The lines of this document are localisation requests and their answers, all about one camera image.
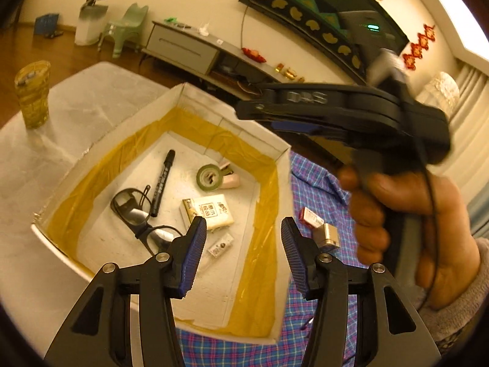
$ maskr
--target black marker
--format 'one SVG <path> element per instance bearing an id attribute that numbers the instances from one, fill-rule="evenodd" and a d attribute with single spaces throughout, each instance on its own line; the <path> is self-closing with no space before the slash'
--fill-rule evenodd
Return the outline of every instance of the black marker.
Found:
<path id="1" fill-rule="evenodd" d="M 175 159 L 175 151 L 171 149 L 166 155 L 165 162 L 163 163 L 163 171 L 160 175 L 160 180 L 156 186 L 155 194 L 153 195 L 153 201 L 151 202 L 151 216 L 157 217 L 160 210 L 161 196 L 163 196 L 163 190 L 165 190 L 166 180 L 168 179 L 168 173 L 172 168 L 173 160 Z"/>

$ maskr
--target yellow glass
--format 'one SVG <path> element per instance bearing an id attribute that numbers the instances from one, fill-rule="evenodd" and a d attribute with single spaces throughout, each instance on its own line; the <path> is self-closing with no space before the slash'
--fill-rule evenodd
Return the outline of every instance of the yellow glass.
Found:
<path id="1" fill-rule="evenodd" d="M 38 61 L 30 63 L 15 76 L 15 92 L 19 98 L 25 127 L 28 129 L 40 127 L 50 116 L 47 105 L 50 72 L 51 63 Z"/>

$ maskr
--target drawer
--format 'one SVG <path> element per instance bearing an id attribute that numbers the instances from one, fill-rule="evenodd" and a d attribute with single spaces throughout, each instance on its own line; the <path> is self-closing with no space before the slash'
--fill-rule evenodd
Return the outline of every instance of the drawer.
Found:
<path id="1" fill-rule="evenodd" d="M 191 36 L 155 25 L 146 49 L 207 74 L 218 53 L 211 47 Z"/>

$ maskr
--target hand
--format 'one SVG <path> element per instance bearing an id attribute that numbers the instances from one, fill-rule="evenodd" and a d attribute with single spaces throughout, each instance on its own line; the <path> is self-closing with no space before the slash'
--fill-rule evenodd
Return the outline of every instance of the hand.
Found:
<path id="1" fill-rule="evenodd" d="M 351 192 L 350 214 L 355 220 L 358 260 L 366 265 L 381 262 L 390 244 L 382 227 L 383 207 L 425 216 L 424 248 L 417 266 L 416 283 L 425 289 L 435 274 L 435 237 L 432 208 L 425 178 L 407 172 L 397 176 L 373 174 L 368 181 L 370 195 L 360 188 L 352 167 L 339 172 L 344 190 Z M 438 274 L 428 305 L 439 310 L 451 304 L 474 281 L 480 267 L 480 254 L 470 233 L 469 214 L 457 186 L 448 178 L 430 174 L 437 207 L 439 228 Z"/>

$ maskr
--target red ornament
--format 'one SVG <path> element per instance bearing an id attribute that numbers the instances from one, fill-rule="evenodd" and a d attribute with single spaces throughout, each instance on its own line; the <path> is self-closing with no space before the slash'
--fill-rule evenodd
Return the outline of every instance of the red ornament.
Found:
<path id="1" fill-rule="evenodd" d="M 431 26 L 425 25 L 425 34 L 426 34 L 426 37 L 428 37 L 431 41 L 436 41 L 435 26 L 431 27 Z"/>
<path id="2" fill-rule="evenodd" d="M 261 55 L 253 55 L 251 50 L 248 48 L 243 48 L 243 53 L 250 59 L 253 59 L 258 63 L 265 63 L 267 60 Z"/>
<path id="3" fill-rule="evenodd" d="M 425 49 L 426 51 L 429 50 L 429 38 L 426 37 L 426 35 L 423 35 L 421 33 L 417 34 L 417 39 L 419 41 L 419 45 L 421 46 L 422 49 Z"/>
<path id="4" fill-rule="evenodd" d="M 418 59 L 423 59 L 423 48 L 419 44 L 411 43 L 411 54 Z"/>
<path id="5" fill-rule="evenodd" d="M 409 70 L 416 70 L 416 58 L 410 54 L 403 54 L 404 64 Z"/>

